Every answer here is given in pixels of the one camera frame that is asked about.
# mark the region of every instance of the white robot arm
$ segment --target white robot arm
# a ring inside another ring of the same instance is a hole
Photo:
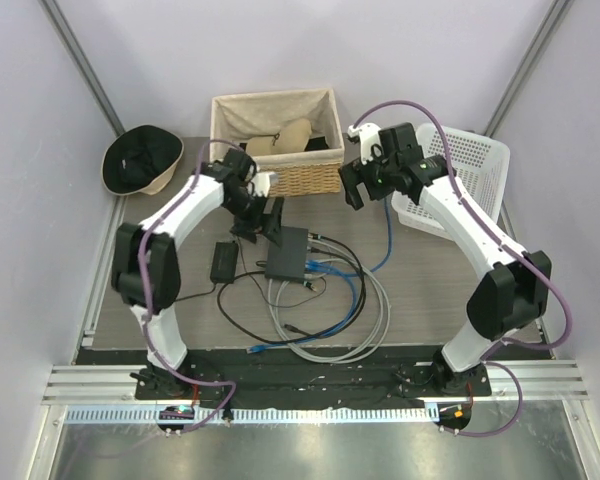
[[[279,242],[280,215],[283,199],[274,201],[270,213],[264,213],[269,190],[277,175],[258,172],[255,162],[246,153],[231,149],[222,162],[204,164],[193,191],[194,176],[165,206],[140,224],[123,224],[118,228],[111,282],[123,301],[140,322],[145,321],[147,307],[138,268],[138,246],[143,234],[157,220],[165,217],[175,202],[185,196],[153,231],[147,255],[154,312],[147,324],[155,349],[175,370],[186,368],[187,348],[182,341],[174,302],[180,290],[177,251],[200,221],[216,208],[224,207],[234,214],[232,233],[255,241],[257,233],[274,243]],[[148,360],[157,369],[163,365],[152,351]]]
[[[449,178],[455,172],[447,171],[445,159],[424,157],[411,124],[380,129],[366,123],[350,127],[348,134],[350,140],[360,143],[360,158],[340,169],[347,203],[356,210],[362,208],[357,190],[361,183],[371,200],[396,190],[408,195],[444,227],[481,279],[467,304],[467,322],[433,359],[435,381],[441,390],[464,385],[500,338],[529,324],[546,309],[547,288],[500,246],[506,244],[547,278],[551,262],[543,252],[530,254],[502,232],[456,178],[462,198],[496,232],[500,244],[495,243],[459,202]]]

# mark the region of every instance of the table surface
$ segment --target table surface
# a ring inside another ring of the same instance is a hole
[[[177,167],[173,180],[157,195],[137,194],[126,202],[124,221],[139,222],[155,213],[185,183],[195,165],[201,138],[186,139],[186,155]],[[348,148],[346,156],[356,155]],[[390,210],[393,224],[393,253],[376,277],[391,300],[391,326],[385,343],[440,344],[450,340],[466,320],[465,305],[478,279],[460,249],[451,241],[407,228],[398,223]],[[382,202],[367,201],[363,209],[354,211],[344,195],[324,194],[287,198],[283,225],[308,228],[349,245],[362,262],[372,267],[387,251],[387,222]],[[180,296],[211,289],[209,272],[215,243],[231,239],[232,216],[224,209],[208,215],[182,244],[178,258],[182,287]],[[247,268],[257,270],[255,262],[265,260],[268,242],[256,245],[242,241]],[[238,273],[243,271],[238,264]],[[260,276],[266,291],[266,281]],[[297,308],[281,310],[287,323],[305,331],[318,331],[344,318],[351,305],[351,291],[346,282],[328,277],[327,292]],[[145,343],[129,308],[109,285],[104,295],[94,337],[94,349],[142,349]],[[311,296],[306,288],[291,285],[281,297],[281,304],[294,304]],[[247,277],[227,287],[223,305],[236,321],[252,332],[275,339],[269,310],[258,289]],[[315,342],[318,345],[351,345],[362,341],[373,327],[378,302],[369,288],[367,305],[360,318],[335,337]],[[247,347],[255,342],[221,315],[216,295],[211,294],[176,305],[178,323],[184,342],[190,348]],[[518,332],[528,341],[538,341],[535,324]]]

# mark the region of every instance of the gray floor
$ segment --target gray floor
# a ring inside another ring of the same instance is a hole
[[[138,222],[158,210],[182,187],[193,169],[197,147],[202,140],[187,141],[186,158],[178,166],[172,182],[158,195],[135,195],[128,199],[125,221]],[[349,157],[356,154],[349,149]],[[477,285],[468,261],[458,247],[444,240],[398,223],[391,209],[394,247],[390,261],[377,273],[392,304],[392,325],[387,344],[444,343],[465,321],[466,302]],[[231,215],[218,209],[206,217],[182,245],[178,255],[182,274],[181,295],[209,290],[209,269],[214,244],[228,240]],[[287,199],[283,224],[309,228],[347,243],[367,266],[378,263],[387,250],[387,226],[381,202],[367,202],[355,212],[345,204],[342,194],[312,195]],[[266,258],[267,242],[251,245],[243,241],[247,266]],[[288,288],[281,303],[292,304],[308,298],[299,286]],[[227,288],[223,304],[237,321],[268,338],[275,338],[271,319],[256,286],[247,278]],[[282,312],[283,319],[305,331],[317,331],[341,320],[351,305],[347,284],[329,278],[324,296],[295,309]],[[372,328],[377,301],[370,295],[364,314],[348,330],[325,345],[349,345],[361,341]],[[215,295],[181,302],[176,307],[185,343],[191,348],[246,347],[254,344],[248,336],[232,327],[216,306]],[[535,325],[518,336],[537,341]],[[93,348],[140,349],[145,344],[128,307],[107,287]]]
[[[502,425],[513,402],[476,404],[472,431]],[[429,423],[206,427],[153,438],[152,425],[69,425],[55,480],[585,479],[562,402],[526,402],[510,430],[455,438]],[[104,460],[92,454],[118,458]]]

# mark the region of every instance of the gray cable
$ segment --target gray cable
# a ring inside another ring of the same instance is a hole
[[[327,247],[327,252],[331,253],[331,245],[328,245],[326,243],[323,244],[325,247]],[[329,258],[328,262],[326,262],[329,266],[332,266],[332,259]],[[327,274],[326,273],[305,273],[304,278],[305,280],[317,280],[319,278],[323,278],[326,277]]]
[[[330,244],[326,244],[325,242],[322,242],[320,240],[311,240],[311,243],[315,243],[320,246],[330,247],[334,251],[337,251],[338,253],[349,258],[352,262],[355,262],[355,259],[353,259],[349,255],[348,252],[346,252],[338,247],[335,247]],[[342,260],[340,258],[325,258],[325,259],[316,260],[316,262],[319,262],[319,263],[338,262],[338,263],[347,264],[347,262],[345,262],[344,260]],[[295,352],[298,356],[300,356],[310,362],[314,362],[314,363],[335,363],[335,364],[354,363],[354,362],[358,362],[358,361],[362,360],[363,358],[368,357],[373,352],[375,352],[378,349],[378,347],[380,347],[380,345],[382,345],[382,342],[384,342],[384,339],[387,336],[387,332],[389,330],[389,324],[391,323],[391,304],[389,303],[389,295],[387,294],[387,292],[384,289],[384,287],[382,286],[382,284],[375,277],[373,272],[371,272],[371,270],[369,270],[365,266],[362,267],[362,270],[367,275],[367,277],[371,280],[371,283],[376,291],[376,294],[378,295],[378,303],[380,305],[380,309],[379,309],[380,311],[378,314],[378,318],[376,319],[376,323],[374,324],[373,329],[371,330],[369,335],[356,348],[354,348],[350,352],[347,352],[346,354],[340,355],[338,357],[323,357],[323,356],[319,356],[319,355],[314,355],[314,354],[308,353],[299,345],[290,343],[288,345],[288,347],[291,350],[293,350],[293,352]],[[282,292],[284,291],[285,287],[288,284],[289,284],[289,282],[283,282],[280,285],[280,288],[278,289],[278,293],[276,295],[276,299],[274,302],[271,300],[271,289],[272,289],[273,281],[271,281],[271,280],[269,281],[267,297],[268,297],[270,304],[277,305],[280,303],[280,297],[282,295]],[[278,335],[280,335],[280,338],[282,338],[283,340],[290,340],[290,337],[287,334],[287,331],[284,329],[284,327],[282,326],[282,323],[280,322],[280,316],[279,316],[278,309],[270,305],[269,312],[271,313],[271,318],[273,319],[273,326],[275,327],[276,331],[278,332]],[[377,342],[374,344],[373,342],[376,339],[376,337],[378,337],[378,335],[379,335],[379,338],[378,338]]]

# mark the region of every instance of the white laundry basket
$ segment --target white laundry basket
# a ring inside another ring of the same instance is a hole
[[[443,128],[449,140],[453,167],[462,183],[478,205],[497,222],[509,169],[509,147],[482,135]],[[420,125],[416,136],[425,157],[444,155],[440,135],[433,124]],[[401,224],[451,239],[442,225],[406,195],[395,192],[391,206],[398,213]]]

